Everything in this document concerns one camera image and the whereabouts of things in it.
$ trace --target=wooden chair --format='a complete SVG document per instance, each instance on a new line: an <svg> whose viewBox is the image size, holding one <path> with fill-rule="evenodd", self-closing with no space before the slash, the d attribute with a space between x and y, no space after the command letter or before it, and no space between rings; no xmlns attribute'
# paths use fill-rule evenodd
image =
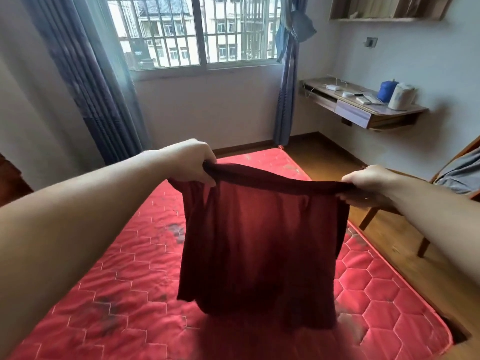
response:
<svg viewBox="0 0 480 360"><path fill-rule="evenodd" d="M459 157L462 157L464 156L465 154L467 153L470 153L471 151L477 149L478 147L480 147L480 136L478 136L475 140L473 140L471 142L471 144L469 144L468 146L465 147L465 149L463 149L461 152L459 152L455 157L453 157L452 160L450 160L442 169L440 169L440 171L435 174L433 176L432 179L429 180L429 183L433 183L438 175L440 174L440 172L447 166L449 165L451 162L453 162L455 159L459 158ZM402 172L398 172L396 170L393 170L391 169L393 172L395 173L398 173L398 174L401 174L403 176L408 176L408 177L412 177L412 178L417 178L417 179L421 179L421 178L418 178L416 176L413 176L413 175L410 175L410 174L406 174L406 173L402 173ZM474 200L474 201L477 201L477 202L480 202L480 189L477 190L476 192L472 192L470 194L468 194L468 197L471 199L471 200ZM377 214L377 212L379 210L383 210L383 211L387 211L387 212L391 212L393 214L397 214L397 215L402 215L400 212L398 212L395 208L383 208L383 207L373 207L373 208L370 208L370 210L367 212L367 214L365 215L365 217L363 218L362 222L360 223L360 225L358 226L361 230L365 230L367 228L367 226L369 225L369 223L374 219L375 215ZM430 241L427 239L427 238L423 238L422 241L421 241L421 244L420 244L420 247L418 248L418 252L417 252L417 255L420 257L420 258L423 258L423 256L425 255L425 252L427 251L427 248L428 246L430 245Z"/></svg>

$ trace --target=forearm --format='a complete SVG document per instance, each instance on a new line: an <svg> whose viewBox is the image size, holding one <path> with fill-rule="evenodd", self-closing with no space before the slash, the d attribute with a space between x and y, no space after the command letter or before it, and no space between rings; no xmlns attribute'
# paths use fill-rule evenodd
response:
<svg viewBox="0 0 480 360"><path fill-rule="evenodd" d="M453 263L480 283L480 203L404 176L386 183L381 193Z"/></svg>
<svg viewBox="0 0 480 360"><path fill-rule="evenodd" d="M0 208L0 358L104 253L169 176L148 151Z"/></svg>

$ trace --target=blue container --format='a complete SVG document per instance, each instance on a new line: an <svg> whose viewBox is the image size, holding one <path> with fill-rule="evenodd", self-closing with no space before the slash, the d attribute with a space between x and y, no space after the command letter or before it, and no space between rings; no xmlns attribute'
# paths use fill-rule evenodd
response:
<svg viewBox="0 0 480 360"><path fill-rule="evenodd" d="M393 96L393 91L398 84L399 83L396 80L386 80L385 82L382 82L377 98L383 103L389 103Z"/></svg>

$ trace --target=toilet paper roll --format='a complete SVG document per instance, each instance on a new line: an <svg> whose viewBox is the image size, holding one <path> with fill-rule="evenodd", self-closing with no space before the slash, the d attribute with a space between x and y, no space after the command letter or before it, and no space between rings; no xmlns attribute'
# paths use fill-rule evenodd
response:
<svg viewBox="0 0 480 360"><path fill-rule="evenodd" d="M407 110L413 103L417 94L415 87L410 84L399 83L393 91L392 99L388 103L388 108L396 111Z"/></svg>

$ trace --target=gray-blue curtain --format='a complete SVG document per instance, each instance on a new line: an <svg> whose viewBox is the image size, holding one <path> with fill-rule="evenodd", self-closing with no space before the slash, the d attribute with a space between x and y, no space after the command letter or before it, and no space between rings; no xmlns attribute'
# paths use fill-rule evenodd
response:
<svg viewBox="0 0 480 360"><path fill-rule="evenodd" d="M116 34L102 28L109 21L113 23L111 19L93 18L95 12L102 17L108 14L106 1L22 1L105 164L148 149L147 129L120 43ZM93 14L92 5L96 8Z"/></svg>
<svg viewBox="0 0 480 360"><path fill-rule="evenodd" d="M276 33L275 45L278 62L283 60L283 75L276 107L273 141L276 145L287 145L295 108L299 43L312 37L316 30L305 15L308 0L281 1L282 20Z"/></svg>

